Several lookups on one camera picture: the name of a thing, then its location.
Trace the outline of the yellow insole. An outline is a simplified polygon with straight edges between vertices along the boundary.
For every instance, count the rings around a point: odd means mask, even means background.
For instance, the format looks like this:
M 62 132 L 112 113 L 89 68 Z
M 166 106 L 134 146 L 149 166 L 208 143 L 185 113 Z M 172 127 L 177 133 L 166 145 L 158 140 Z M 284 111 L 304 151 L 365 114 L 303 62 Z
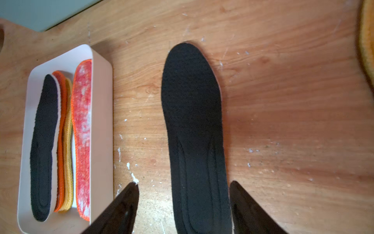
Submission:
M 72 168 L 72 110 L 71 110 L 71 95 L 72 95 L 72 82 L 66 79 L 67 88 L 67 114 L 63 129 L 63 146 L 64 146 L 64 202 L 59 210 L 59 213 L 67 212 L 71 209 L 74 201 L 74 178 Z
M 358 45 L 369 83 L 374 85 L 374 1 L 364 0 L 360 12 Z

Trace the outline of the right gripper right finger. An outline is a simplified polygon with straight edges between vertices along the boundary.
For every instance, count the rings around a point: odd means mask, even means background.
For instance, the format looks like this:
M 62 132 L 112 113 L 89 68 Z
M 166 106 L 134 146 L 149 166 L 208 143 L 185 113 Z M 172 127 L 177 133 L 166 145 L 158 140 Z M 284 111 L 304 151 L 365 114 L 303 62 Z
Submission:
M 234 233 L 236 234 L 285 234 L 286 231 L 255 201 L 238 183 L 232 181 L 229 188 Z

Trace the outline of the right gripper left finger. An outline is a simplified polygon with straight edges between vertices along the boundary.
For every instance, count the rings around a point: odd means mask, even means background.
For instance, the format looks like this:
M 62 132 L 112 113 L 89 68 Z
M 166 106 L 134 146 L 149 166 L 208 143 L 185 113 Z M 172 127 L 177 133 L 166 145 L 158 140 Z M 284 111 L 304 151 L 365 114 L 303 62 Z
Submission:
M 131 234 L 139 202 L 139 188 L 130 182 L 84 234 Z

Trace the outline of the black insole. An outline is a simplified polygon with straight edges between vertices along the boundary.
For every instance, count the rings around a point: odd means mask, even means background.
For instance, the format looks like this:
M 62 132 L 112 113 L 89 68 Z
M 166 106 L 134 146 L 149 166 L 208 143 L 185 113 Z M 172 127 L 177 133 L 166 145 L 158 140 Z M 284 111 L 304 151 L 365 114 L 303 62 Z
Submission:
M 208 61 L 193 44 L 180 43 L 170 50 L 161 101 L 177 232 L 230 234 L 221 91 Z
M 59 84 L 50 74 L 43 81 L 36 111 L 30 151 L 31 208 L 36 221 L 44 222 L 50 213 L 53 147 L 58 122 Z

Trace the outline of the white storage tray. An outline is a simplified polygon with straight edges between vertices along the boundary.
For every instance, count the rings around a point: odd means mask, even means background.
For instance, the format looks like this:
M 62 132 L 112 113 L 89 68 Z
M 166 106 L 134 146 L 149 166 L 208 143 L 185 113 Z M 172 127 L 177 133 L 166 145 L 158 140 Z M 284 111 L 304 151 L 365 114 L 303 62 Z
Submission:
M 74 77 L 77 66 L 91 59 L 91 142 L 90 142 L 90 214 L 83 220 L 76 208 L 66 213 L 50 211 L 45 222 L 36 221 L 30 198 L 30 152 L 37 107 L 43 80 L 59 70 Z M 90 46 L 80 45 L 39 66 L 30 73 L 27 83 L 22 154 L 20 163 L 17 220 L 24 234 L 79 234 L 90 226 L 114 199 L 113 188 L 113 68 Z

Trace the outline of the red insole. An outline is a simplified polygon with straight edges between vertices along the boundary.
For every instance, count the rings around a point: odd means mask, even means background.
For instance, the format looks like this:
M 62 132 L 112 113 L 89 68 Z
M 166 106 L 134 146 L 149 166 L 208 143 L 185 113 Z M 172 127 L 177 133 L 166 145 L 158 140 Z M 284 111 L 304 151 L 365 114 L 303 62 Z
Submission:
M 60 71 L 54 71 L 52 73 L 59 82 L 60 86 L 60 98 L 61 98 L 61 117 L 59 125 L 59 135 L 57 143 L 57 200 L 54 212 L 58 212 L 63 205 L 65 197 L 65 185 L 64 185 L 64 162 L 63 162 L 63 129 L 65 125 L 66 113 L 67 113 L 67 88 L 66 88 L 66 77 Z
M 91 59 L 76 68 L 73 80 L 72 121 L 76 155 L 76 203 L 81 218 L 90 221 L 90 150 L 92 113 Z

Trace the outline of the grey lidded storage bin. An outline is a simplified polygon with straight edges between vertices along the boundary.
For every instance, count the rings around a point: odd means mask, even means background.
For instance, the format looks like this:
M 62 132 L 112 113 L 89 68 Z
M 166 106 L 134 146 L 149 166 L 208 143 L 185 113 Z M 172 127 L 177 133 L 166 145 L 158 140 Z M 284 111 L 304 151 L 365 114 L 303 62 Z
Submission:
M 97 3 L 96 0 L 1 0 L 1 18 L 44 32 Z

